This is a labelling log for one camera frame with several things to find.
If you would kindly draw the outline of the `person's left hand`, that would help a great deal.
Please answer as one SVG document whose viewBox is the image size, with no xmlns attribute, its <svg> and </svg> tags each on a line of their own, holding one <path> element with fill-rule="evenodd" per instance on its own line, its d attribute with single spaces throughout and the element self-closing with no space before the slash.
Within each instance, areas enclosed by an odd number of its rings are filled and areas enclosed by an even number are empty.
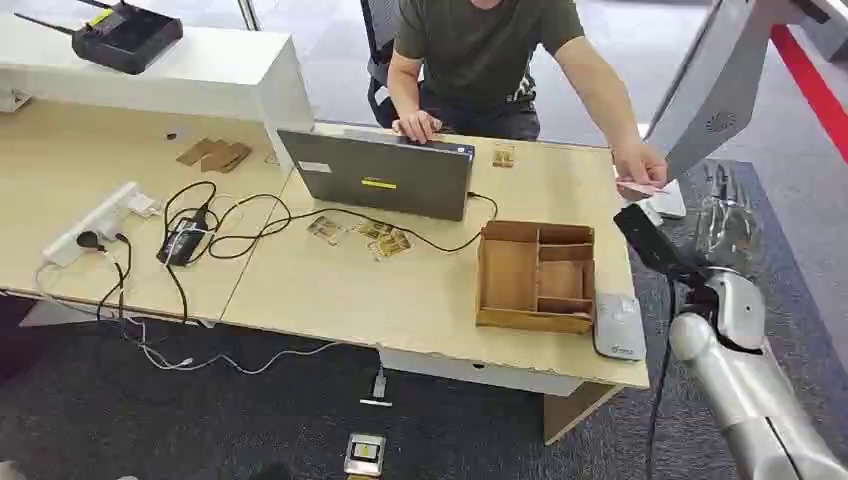
<svg viewBox="0 0 848 480">
<path fill-rule="evenodd" d="M 632 183 L 662 189 L 667 184 L 668 165 L 665 158 L 642 141 L 630 141 L 612 148 L 616 182 Z"/>
</svg>

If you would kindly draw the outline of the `person's right hand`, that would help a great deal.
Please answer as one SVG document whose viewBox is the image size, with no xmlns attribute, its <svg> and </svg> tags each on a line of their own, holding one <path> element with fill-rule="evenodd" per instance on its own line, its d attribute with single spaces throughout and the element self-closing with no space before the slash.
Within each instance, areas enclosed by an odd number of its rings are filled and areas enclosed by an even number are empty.
<svg viewBox="0 0 848 480">
<path fill-rule="evenodd" d="M 396 133 L 418 144 L 432 141 L 441 128 L 442 122 L 423 110 L 400 115 L 392 123 Z"/>
</svg>

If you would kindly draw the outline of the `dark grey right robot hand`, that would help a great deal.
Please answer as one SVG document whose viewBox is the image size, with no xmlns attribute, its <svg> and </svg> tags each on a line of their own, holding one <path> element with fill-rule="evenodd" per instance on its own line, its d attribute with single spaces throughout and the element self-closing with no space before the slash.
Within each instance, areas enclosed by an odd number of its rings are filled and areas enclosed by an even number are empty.
<svg viewBox="0 0 848 480">
<path fill-rule="evenodd" d="M 653 224 L 639 205 L 621 209 L 613 221 L 647 268 L 693 289 L 706 283 L 704 271 Z"/>
</svg>

